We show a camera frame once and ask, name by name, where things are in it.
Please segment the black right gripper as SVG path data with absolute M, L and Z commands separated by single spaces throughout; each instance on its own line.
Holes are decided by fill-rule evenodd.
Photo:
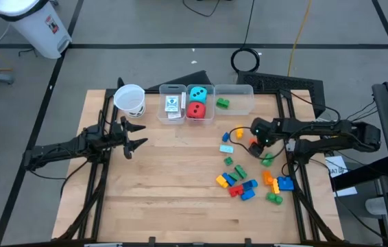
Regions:
M 273 125 L 260 117 L 253 120 L 250 126 L 250 132 L 256 137 L 256 142 L 252 142 L 249 146 L 249 153 L 256 158 L 260 158 L 264 152 L 265 146 L 262 144 L 274 144 L 278 137 L 273 134 Z

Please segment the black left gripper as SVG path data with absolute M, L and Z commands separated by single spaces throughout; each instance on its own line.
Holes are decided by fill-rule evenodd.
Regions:
M 140 145 L 148 141 L 148 138 L 128 141 L 128 132 L 143 130 L 145 126 L 130 123 L 125 117 L 121 117 L 120 120 L 121 123 L 113 123 L 112 131 L 100 139 L 87 139 L 86 128 L 83 129 L 82 137 L 87 148 L 96 152 L 122 145 L 124 156 L 129 158 L 129 151 L 135 151 Z

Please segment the large blue building block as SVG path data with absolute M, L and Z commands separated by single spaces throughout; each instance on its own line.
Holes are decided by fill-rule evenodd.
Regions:
M 279 176 L 277 177 L 278 188 L 281 191 L 293 191 L 294 184 L 292 179 L 289 176 Z

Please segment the white teal playing cards box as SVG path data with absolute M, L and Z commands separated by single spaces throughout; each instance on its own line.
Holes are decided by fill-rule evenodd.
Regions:
M 168 113 L 176 113 L 179 111 L 178 95 L 167 95 L 165 97 L 165 111 Z

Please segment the red foam die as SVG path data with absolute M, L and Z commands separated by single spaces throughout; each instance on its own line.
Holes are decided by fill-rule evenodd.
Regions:
M 190 102 L 186 116 L 191 119 L 203 119 L 206 114 L 206 106 L 201 102 Z

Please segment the teal foam die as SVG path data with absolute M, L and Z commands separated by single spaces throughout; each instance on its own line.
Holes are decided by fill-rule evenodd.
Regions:
M 190 102 L 206 103 L 208 91 L 202 86 L 194 86 L 189 93 Z

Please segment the white plastic cup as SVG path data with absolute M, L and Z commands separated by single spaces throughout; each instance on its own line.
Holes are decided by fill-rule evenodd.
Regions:
M 131 118 L 145 113 L 145 90 L 135 84 L 126 84 L 114 94 L 114 105 Z

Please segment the red building block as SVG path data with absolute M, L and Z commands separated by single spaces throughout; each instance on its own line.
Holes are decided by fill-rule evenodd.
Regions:
M 241 196 L 244 193 L 243 185 L 238 185 L 238 186 L 230 187 L 228 189 L 228 192 L 229 192 L 231 197 Z

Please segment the wide clear plastic bin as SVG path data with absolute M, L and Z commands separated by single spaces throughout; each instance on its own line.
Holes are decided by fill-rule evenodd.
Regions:
M 227 108 L 215 106 L 217 115 L 248 115 L 254 109 L 254 89 L 248 84 L 219 84 L 215 101 L 228 103 Z

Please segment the green block with round studs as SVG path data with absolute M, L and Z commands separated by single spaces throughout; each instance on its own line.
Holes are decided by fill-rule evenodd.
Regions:
M 266 199 L 274 204 L 281 205 L 283 202 L 283 198 L 275 193 L 267 193 Z

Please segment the black perforated metal panel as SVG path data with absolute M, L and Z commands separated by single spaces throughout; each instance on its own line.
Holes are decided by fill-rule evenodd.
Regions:
M 278 89 L 307 90 L 310 93 L 314 106 L 315 117 L 318 118 L 325 110 L 324 85 L 321 80 L 295 78 L 281 75 L 272 75 L 254 72 L 239 72 L 237 84 L 248 84 L 254 92 L 277 91 Z

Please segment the black triangular panel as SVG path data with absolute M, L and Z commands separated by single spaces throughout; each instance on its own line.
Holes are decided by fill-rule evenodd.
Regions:
M 168 85 L 176 85 L 181 84 L 184 86 L 188 86 L 190 84 L 200 84 L 200 85 L 212 85 L 212 82 L 210 81 L 209 77 L 206 74 L 205 70 L 198 71 L 195 73 L 191 73 L 189 75 L 185 75 L 181 78 L 176 78 L 173 80 L 170 80 L 168 82 L 164 82 L 162 84 L 158 84 L 155 86 L 152 86 L 145 90 L 146 93 L 158 93 L 159 88 L 161 85 L 168 84 Z

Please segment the white paper sheet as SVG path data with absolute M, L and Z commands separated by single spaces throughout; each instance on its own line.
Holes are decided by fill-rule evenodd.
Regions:
M 325 158 L 328 169 L 330 170 L 330 177 L 334 178 L 336 176 L 348 173 L 349 169 L 346 167 L 345 162 L 341 156 L 329 156 Z M 335 196 L 352 196 L 357 194 L 356 187 L 349 187 L 342 190 L 336 190 L 334 192 Z

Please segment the black diagonal beam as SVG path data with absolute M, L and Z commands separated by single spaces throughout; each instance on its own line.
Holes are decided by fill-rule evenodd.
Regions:
M 388 176 L 388 156 L 331 179 L 336 191 Z

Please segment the grey cylinder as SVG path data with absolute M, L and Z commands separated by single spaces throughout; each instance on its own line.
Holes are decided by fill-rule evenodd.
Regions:
M 372 215 L 388 214 L 388 206 L 383 196 L 367 199 L 365 201 L 365 208 Z

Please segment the white trash can black rim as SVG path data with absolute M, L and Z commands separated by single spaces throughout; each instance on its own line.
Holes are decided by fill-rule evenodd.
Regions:
M 56 5 L 58 0 L 0 0 L 0 18 L 42 56 L 58 59 L 72 38 L 54 9 Z

